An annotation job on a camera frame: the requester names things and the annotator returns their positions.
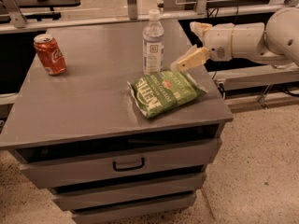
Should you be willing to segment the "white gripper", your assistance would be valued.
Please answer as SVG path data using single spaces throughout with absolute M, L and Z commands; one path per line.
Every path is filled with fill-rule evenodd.
M 192 21 L 191 31 L 203 40 L 204 47 L 192 46 L 186 53 L 170 64 L 172 71 L 187 71 L 188 69 L 204 65 L 207 60 L 227 62 L 232 56 L 232 23 L 217 24 Z

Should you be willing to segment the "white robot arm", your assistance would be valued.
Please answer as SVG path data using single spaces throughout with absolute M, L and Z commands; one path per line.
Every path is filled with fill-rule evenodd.
M 285 7 L 275 12 L 267 23 L 190 23 L 191 31 L 203 46 L 192 46 L 170 64 L 172 71 L 187 71 L 208 60 L 228 62 L 247 59 L 261 64 L 299 64 L 299 9 Z

